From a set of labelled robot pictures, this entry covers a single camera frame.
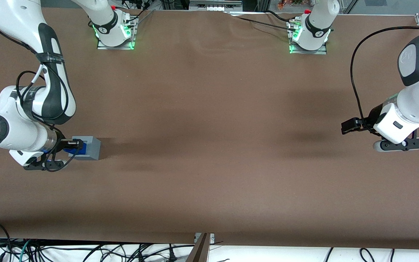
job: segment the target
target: brown table surface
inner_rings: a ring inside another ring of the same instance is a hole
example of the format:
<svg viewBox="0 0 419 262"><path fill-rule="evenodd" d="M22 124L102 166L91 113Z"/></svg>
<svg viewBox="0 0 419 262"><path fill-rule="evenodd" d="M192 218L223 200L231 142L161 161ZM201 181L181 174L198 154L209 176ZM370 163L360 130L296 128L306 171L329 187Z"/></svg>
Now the brown table surface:
<svg viewBox="0 0 419 262"><path fill-rule="evenodd" d="M292 55L283 30L221 12L154 12L133 51L96 50L81 9L43 13L77 101L60 128L99 138L101 160L51 174L0 149L12 237L192 242L207 231L224 244L419 248L419 151L377 153L376 136L340 132L358 116L356 44L412 16L338 16L327 55ZM397 56L418 34L383 33L359 51L366 114L403 88ZM0 90L37 67L0 36Z"/></svg>

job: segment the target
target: black strap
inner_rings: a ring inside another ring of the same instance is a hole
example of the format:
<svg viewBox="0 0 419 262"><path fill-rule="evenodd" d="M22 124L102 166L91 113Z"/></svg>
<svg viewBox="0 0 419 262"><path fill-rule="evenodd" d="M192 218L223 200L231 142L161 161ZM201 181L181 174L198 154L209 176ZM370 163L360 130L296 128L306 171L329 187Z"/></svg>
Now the black strap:
<svg viewBox="0 0 419 262"><path fill-rule="evenodd" d="M63 55L60 53L52 53L52 52L45 52L45 53L36 53L36 58L40 63L57 63L62 64L64 62Z"/></svg>
<svg viewBox="0 0 419 262"><path fill-rule="evenodd" d="M306 28L308 28L308 31L310 31L313 34L314 38L321 38L325 33L329 31L329 28L331 28L331 26L325 29L319 29L311 24L310 15L308 15L306 17Z"/></svg>
<svg viewBox="0 0 419 262"><path fill-rule="evenodd" d="M95 24L95 23L93 23L93 26L96 28L96 30L99 32L99 33L102 33L102 34L104 34L104 35L106 35L107 33L109 33L109 31L113 28L113 27L115 27L116 26L116 24L117 24L117 13L116 12L113 12L114 13L114 17L113 17L113 19L109 22L109 23L107 23L107 24L104 24L104 25L97 25L97 24Z"/></svg>
<svg viewBox="0 0 419 262"><path fill-rule="evenodd" d="M37 93L37 91L42 87L44 86L32 86L28 89L27 95L25 95L22 109L24 110L24 113L28 116L28 118L30 118L32 121L37 121L37 119L35 119L32 115L33 100L35 100L35 94Z"/></svg>

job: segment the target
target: white floor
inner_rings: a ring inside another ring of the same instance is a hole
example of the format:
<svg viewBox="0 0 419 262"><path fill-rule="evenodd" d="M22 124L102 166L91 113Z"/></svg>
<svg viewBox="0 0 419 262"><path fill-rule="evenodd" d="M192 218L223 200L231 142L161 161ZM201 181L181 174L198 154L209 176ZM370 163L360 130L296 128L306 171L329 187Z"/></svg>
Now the white floor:
<svg viewBox="0 0 419 262"><path fill-rule="evenodd" d="M117 245L106 246L110 249L115 248ZM131 254L138 245L124 246L126 253ZM160 249L165 249L168 244L156 244L151 246L144 252L150 254ZM123 254L121 249L115 252ZM191 247L182 247L174 249L176 257L184 257L191 251ZM250 246L212 246L209 252L208 262L221 262L226 259L227 262L324 262L326 254L329 251L328 247L250 247ZM390 249L369 249L374 257L375 262L389 262L391 256ZM44 251L54 262L82 262L89 251L65 251L48 249ZM162 252L162 255L168 257L168 252ZM98 262L101 258L101 252L95 252L89 257L87 262ZM8 256L5 257L4 262L8 261ZM104 260L105 262L120 262L120 257L111 256ZM146 261L166 261L163 257L154 256ZM336 247L333 249L329 262L362 262L359 255L359 249L355 248L341 248ZM419 262L419 250L410 249L397 249L394 255L394 262Z"/></svg>

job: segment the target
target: gray block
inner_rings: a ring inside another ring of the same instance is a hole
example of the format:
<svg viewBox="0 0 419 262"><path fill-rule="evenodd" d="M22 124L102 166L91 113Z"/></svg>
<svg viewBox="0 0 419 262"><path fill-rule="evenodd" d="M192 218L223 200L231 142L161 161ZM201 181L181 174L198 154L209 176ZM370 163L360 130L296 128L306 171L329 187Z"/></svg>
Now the gray block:
<svg viewBox="0 0 419 262"><path fill-rule="evenodd" d="M81 139L87 144L87 151L85 155L77 155L73 159L75 160L98 160L100 159L100 146L101 141L93 136L72 136L72 139Z"/></svg>

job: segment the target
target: blue clamp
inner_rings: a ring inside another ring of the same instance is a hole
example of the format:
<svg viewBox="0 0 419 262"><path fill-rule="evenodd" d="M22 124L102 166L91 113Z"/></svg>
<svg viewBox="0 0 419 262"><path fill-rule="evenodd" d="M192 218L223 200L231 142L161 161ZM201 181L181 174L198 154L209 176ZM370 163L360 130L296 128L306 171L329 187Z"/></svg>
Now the blue clamp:
<svg viewBox="0 0 419 262"><path fill-rule="evenodd" d="M69 153L69 154L75 154L75 152L77 152L77 149L75 148L70 148L70 149L63 149L65 152ZM83 147L82 149L79 150L79 152L77 153L77 155L85 155L87 153L87 144L85 142L83 142Z"/></svg>

